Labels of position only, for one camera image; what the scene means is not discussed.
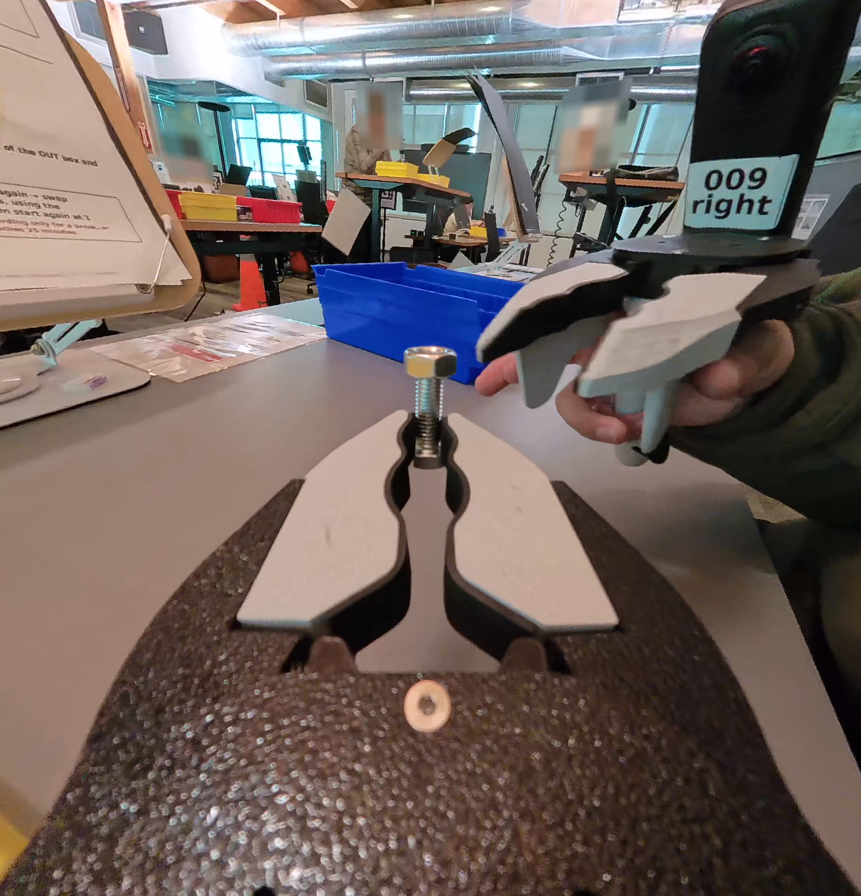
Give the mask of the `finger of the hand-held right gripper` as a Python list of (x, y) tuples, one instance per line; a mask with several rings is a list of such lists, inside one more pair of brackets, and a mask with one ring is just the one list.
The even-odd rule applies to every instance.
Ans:
[(543, 406), (570, 360), (593, 348), (622, 309), (628, 275), (612, 263), (582, 263), (529, 281), (481, 332), (478, 361), (513, 355), (525, 406)]
[(727, 351), (739, 306), (765, 281), (752, 273), (677, 276), (606, 331), (577, 381), (583, 398), (647, 399)]

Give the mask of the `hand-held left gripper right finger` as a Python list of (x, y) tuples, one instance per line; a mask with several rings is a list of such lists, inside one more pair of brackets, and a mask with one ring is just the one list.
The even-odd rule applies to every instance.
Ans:
[(465, 416), (444, 427), (450, 625), (488, 655), (611, 632), (618, 616), (546, 474)]

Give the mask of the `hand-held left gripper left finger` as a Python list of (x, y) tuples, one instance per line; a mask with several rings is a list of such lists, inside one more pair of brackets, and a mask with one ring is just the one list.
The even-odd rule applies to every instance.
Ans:
[(362, 651), (402, 622), (412, 569), (412, 415), (397, 410), (315, 465), (236, 615), (241, 627)]

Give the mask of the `silver hex bolt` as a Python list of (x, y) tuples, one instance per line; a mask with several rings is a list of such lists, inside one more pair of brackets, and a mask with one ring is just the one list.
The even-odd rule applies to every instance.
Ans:
[(415, 440), (441, 438), (445, 382), (456, 372), (456, 352), (436, 345), (411, 347), (404, 351), (403, 366), (415, 381)]

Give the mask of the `person's right forearm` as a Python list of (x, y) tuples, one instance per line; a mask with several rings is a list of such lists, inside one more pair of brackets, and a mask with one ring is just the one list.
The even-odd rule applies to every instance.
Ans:
[(781, 380), (726, 422), (675, 427), (673, 447), (811, 521), (861, 532), (861, 268), (830, 276), (791, 322)]

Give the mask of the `grey desk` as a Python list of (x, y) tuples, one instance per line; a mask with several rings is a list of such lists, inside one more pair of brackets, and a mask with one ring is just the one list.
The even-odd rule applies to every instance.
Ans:
[[(412, 407), (400, 362), (323, 340), (0, 431), (0, 813), (23, 838), (178, 585), (290, 479)], [(621, 466), (516, 390), (447, 385), (446, 410), (566, 482), (673, 583), (861, 890), (861, 774), (738, 483), (677, 452)]]

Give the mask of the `person's right hand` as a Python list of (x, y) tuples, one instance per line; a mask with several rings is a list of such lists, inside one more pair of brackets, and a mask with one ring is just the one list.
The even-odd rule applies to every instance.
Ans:
[[(756, 323), (733, 342), (725, 357), (680, 383), (671, 406), (671, 426), (707, 427), (731, 419), (775, 386), (794, 356), (793, 332), (786, 322)], [(568, 385), (557, 396), (556, 408), (586, 439), (619, 445), (641, 437), (644, 414), (617, 411), (615, 398), (583, 398)]]

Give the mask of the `wood-top office table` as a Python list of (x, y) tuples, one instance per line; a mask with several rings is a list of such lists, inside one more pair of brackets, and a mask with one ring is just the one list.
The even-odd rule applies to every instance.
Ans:
[(422, 203), (425, 206), (426, 220), (423, 241), (425, 249), (430, 249), (432, 225), (437, 206), (451, 210), (454, 207), (472, 203), (472, 196), (469, 193), (449, 186), (423, 181), (416, 176), (386, 177), (352, 172), (336, 172), (335, 176), (346, 185), (356, 185), (358, 188), (371, 191), (370, 260), (372, 263), (382, 261), (381, 193), (394, 192), (410, 201)]
[(208, 276), (208, 258), (253, 255), (266, 292), (269, 307), (278, 306), (281, 261), (292, 252), (316, 250), (323, 229), (305, 223), (264, 223), (218, 221), (185, 218), (180, 222), (187, 232), (201, 266), (203, 283), (214, 282)]
[(654, 179), (630, 173), (629, 176), (594, 175), (588, 172), (563, 173), (559, 183), (566, 189), (564, 202), (579, 209), (574, 242), (591, 243), (592, 238), (582, 232), (588, 202), (604, 207), (597, 243), (611, 245), (620, 240), (617, 234), (620, 220), (628, 209), (642, 209), (641, 217), (627, 236), (639, 236), (644, 227), (647, 237), (655, 235), (671, 217), (685, 184), (678, 180)]

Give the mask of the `black curved panel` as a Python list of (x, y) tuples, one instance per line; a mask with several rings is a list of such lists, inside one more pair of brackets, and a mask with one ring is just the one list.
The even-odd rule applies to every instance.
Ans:
[(469, 73), (466, 80), (490, 119), (502, 147), (516, 237), (520, 242), (536, 242), (541, 237), (541, 230), (533, 181), (503, 98), (481, 74)]

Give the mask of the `blue plastic bin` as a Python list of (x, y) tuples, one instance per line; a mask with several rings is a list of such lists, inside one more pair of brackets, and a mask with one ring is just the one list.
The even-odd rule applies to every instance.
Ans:
[(436, 345), (457, 354), (454, 380), (472, 385), (484, 369), (476, 343), (520, 282), (406, 263), (313, 268), (327, 336), (401, 362), (406, 349)]

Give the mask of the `yellow storage bin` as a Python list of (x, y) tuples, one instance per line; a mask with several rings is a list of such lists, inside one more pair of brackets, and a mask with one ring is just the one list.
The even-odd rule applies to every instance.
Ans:
[(179, 191), (178, 207), (184, 219), (238, 222), (235, 196)]
[(377, 161), (374, 173), (376, 176), (390, 180), (418, 180), (446, 188), (450, 184), (450, 178), (440, 174), (435, 168), (423, 171), (420, 166), (407, 161)]

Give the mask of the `orange traffic cone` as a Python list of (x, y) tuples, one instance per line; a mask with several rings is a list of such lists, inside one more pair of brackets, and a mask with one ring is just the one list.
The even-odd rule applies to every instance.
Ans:
[(239, 296), (232, 310), (240, 313), (267, 308), (266, 288), (255, 255), (238, 257), (238, 273)]

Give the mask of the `white document holder base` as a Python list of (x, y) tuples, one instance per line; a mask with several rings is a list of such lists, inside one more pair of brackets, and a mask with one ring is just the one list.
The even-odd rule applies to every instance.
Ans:
[(0, 356), (0, 430), (147, 386), (142, 370), (77, 343), (98, 320), (61, 323), (22, 353)]

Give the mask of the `silver ventilation duct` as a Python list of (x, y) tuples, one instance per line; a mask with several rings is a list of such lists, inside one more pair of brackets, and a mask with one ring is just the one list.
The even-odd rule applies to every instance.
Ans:
[(718, 2), (452, 2), (343, 14), (225, 24), (236, 56), (310, 55), (532, 39), (609, 38), (623, 32), (660, 36), (673, 27), (705, 26)]
[(598, 71), (694, 70), (698, 58), (686, 54), (656, 59), (631, 57), (605, 59), (575, 47), (543, 44), (514, 44), (500, 47), (390, 49), (268, 56), (261, 60), (265, 77), (279, 83), (303, 81), (357, 81), (424, 74), (444, 76), (465, 73), (534, 73)]

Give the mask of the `wooden support post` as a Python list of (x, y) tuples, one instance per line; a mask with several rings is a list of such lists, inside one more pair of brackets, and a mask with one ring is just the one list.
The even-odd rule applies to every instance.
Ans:
[(145, 109), (145, 97), (140, 90), (135, 72), (132, 48), (126, 34), (125, 18), (119, 3), (108, 1), (95, 2), (104, 39), (108, 45), (114, 76), (118, 85), (123, 105), (135, 129), (138, 131), (145, 151), (154, 155), (154, 141)]

